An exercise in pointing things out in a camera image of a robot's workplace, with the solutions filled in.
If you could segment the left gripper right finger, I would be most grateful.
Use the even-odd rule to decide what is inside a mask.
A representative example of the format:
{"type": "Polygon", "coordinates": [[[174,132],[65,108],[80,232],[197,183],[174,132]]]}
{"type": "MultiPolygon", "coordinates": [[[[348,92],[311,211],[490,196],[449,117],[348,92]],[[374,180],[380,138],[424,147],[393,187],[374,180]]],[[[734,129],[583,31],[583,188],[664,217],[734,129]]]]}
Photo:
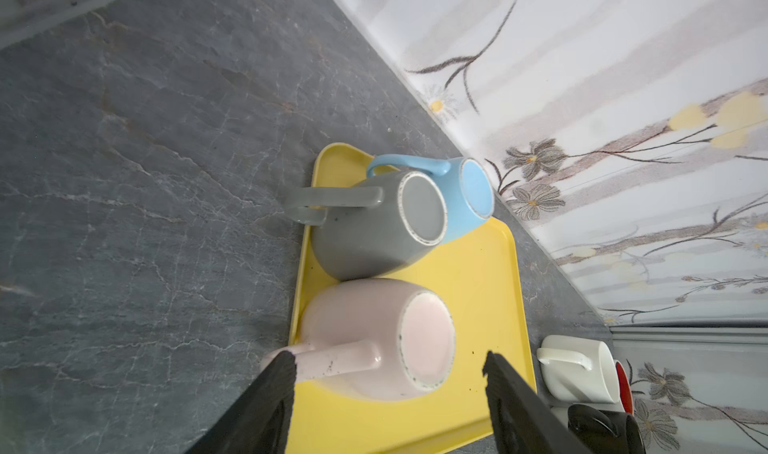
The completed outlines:
{"type": "Polygon", "coordinates": [[[499,453],[590,453],[501,354],[489,351],[482,373],[499,453]]]}

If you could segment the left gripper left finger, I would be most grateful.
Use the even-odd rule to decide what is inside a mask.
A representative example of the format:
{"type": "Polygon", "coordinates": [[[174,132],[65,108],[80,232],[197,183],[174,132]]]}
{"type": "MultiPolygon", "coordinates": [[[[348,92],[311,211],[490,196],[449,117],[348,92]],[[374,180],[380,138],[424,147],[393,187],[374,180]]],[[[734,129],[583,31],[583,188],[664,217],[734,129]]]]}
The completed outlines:
{"type": "Polygon", "coordinates": [[[279,353],[188,451],[283,453],[295,399],[295,356],[279,353]]]}

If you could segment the black and white mug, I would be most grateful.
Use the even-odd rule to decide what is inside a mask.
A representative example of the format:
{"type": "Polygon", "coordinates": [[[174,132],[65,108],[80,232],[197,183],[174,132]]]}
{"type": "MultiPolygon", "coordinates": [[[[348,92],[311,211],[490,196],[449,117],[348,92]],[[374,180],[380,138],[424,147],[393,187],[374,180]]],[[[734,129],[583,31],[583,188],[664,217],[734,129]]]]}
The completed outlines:
{"type": "Polygon", "coordinates": [[[568,429],[593,453],[646,453],[637,421],[625,412],[573,404],[568,408],[568,429]]]}

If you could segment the white speckled mug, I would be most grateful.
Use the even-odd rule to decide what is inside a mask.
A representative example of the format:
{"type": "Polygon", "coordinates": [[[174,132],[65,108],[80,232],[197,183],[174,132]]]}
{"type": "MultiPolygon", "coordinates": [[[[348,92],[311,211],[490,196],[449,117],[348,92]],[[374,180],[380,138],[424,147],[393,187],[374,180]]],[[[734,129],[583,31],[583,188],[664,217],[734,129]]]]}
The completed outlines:
{"type": "Polygon", "coordinates": [[[536,357],[546,388],[556,399],[593,404],[620,401],[615,360],[605,342],[549,335],[536,357]]]}

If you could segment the pink mug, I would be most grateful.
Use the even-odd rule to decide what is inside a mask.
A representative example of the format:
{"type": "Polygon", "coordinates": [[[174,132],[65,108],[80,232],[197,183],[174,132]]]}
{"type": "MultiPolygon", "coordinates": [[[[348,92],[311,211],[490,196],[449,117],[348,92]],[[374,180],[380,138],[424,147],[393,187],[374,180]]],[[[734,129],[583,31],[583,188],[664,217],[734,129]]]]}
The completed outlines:
{"type": "Polygon", "coordinates": [[[287,347],[299,383],[314,381],[361,400],[424,396],[448,379],[456,329],[444,301],[410,282],[342,282],[306,306],[298,343],[287,347]]]}

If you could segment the yellow tray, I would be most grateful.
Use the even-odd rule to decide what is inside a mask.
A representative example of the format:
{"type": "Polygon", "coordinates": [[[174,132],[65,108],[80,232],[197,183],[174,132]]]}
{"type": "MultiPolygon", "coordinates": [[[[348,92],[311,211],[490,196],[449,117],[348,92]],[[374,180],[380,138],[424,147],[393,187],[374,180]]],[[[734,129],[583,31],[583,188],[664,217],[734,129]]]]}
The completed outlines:
{"type": "MultiPolygon", "coordinates": [[[[347,144],[329,145],[318,156],[310,187],[352,187],[371,178],[366,169],[374,158],[347,144]]],[[[321,291],[348,282],[322,269],[312,251],[311,228],[303,226],[289,346],[299,341],[308,303],[321,291]]],[[[508,227],[492,215],[469,234],[448,244],[442,241],[416,263],[372,278],[417,284],[444,301],[456,329],[451,373],[436,391],[398,402],[355,399],[314,381],[297,382],[288,451],[445,453],[489,436],[482,373],[487,353],[501,354],[530,387],[536,384],[508,227]]]]}

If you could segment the grey mug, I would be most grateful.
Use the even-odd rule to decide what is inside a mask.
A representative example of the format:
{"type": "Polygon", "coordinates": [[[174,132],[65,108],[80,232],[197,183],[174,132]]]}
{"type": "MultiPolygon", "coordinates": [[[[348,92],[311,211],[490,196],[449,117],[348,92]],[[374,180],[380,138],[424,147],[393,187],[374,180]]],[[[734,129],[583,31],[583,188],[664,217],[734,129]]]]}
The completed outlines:
{"type": "Polygon", "coordinates": [[[317,262],[338,281],[408,267],[436,248],[448,227],[442,193],[416,171],[376,175],[348,188],[294,189],[283,209],[311,228],[317,262]]]}

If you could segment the light blue mug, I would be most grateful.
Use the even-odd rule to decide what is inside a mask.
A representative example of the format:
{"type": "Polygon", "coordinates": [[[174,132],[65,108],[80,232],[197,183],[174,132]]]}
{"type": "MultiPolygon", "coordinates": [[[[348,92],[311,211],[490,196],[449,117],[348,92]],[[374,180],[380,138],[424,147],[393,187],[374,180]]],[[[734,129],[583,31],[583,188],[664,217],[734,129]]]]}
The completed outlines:
{"type": "Polygon", "coordinates": [[[447,208],[448,244],[486,223],[495,209],[495,194],[482,166],[473,158],[439,160],[410,155],[386,154],[375,157],[366,169],[374,176],[380,166],[409,168],[425,173],[441,191],[447,208]]]}

